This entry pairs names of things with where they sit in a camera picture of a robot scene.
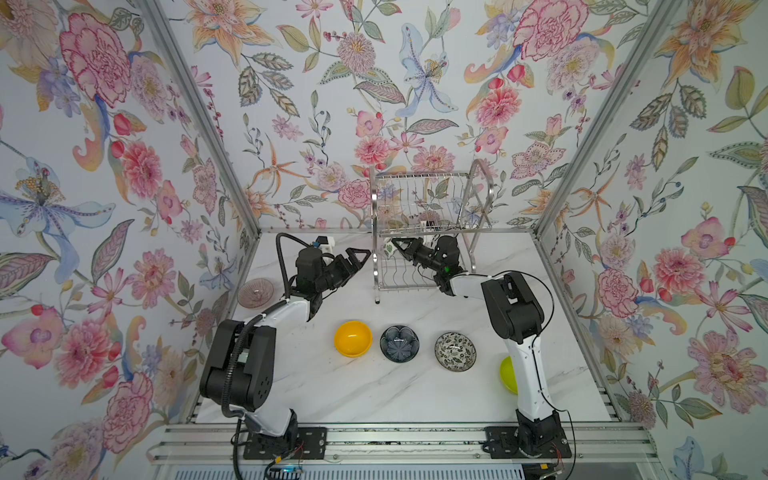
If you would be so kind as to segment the yellow bowl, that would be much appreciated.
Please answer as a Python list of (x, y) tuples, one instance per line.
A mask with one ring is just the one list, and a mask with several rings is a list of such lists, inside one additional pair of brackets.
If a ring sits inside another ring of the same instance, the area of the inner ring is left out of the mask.
[(335, 332), (333, 344), (336, 351), (347, 358), (358, 358), (368, 352), (373, 343), (369, 326), (361, 321), (343, 323)]

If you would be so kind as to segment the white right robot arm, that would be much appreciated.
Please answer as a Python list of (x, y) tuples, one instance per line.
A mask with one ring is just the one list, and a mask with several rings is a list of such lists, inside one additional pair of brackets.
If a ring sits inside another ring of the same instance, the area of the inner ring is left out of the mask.
[(433, 247), (421, 237), (394, 238), (391, 243), (414, 266), (432, 271), (442, 293), (484, 302), (491, 326), (503, 340), (516, 375), (517, 429), (512, 440), (516, 451), (535, 458), (558, 445), (564, 430), (560, 410), (549, 394), (540, 348), (547, 320), (527, 283), (531, 275), (517, 270), (496, 275), (469, 273), (460, 266), (458, 241), (452, 236), (438, 237)]

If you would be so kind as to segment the dark blue flower bowl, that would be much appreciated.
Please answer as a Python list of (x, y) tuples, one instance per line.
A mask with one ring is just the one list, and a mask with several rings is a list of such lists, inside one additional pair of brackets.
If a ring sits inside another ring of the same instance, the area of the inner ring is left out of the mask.
[(410, 362), (418, 355), (420, 340), (410, 327), (394, 325), (382, 333), (379, 347), (387, 360), (402, 364)]

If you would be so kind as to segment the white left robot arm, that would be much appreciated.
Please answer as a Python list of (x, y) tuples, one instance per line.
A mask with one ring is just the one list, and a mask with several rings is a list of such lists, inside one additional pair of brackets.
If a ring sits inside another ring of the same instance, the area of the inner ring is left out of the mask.
[(276, 256), (284, 293), (247, 321), (225, 320), (215, 333), (200, 380), (200, 396), (219, 405), (253, 434), (295, 442), (295, 412), (269, 399), (280, 331), (311, 321), (323, 301), (346, 286), (372, 256), (349, 247), (335, 255), (331, 239), (308, 243), (293, 235), (276, 237)]

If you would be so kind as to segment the green leaf pattern bowl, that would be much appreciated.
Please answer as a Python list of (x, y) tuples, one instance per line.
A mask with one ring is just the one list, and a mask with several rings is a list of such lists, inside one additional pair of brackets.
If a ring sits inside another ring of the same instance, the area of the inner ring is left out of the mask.
[(393, 258), (398, 253), (398, 250), (394, 245), (392, 238), (389, 238), (386, 240), (383, 246), (383, 253), (387, 259)]

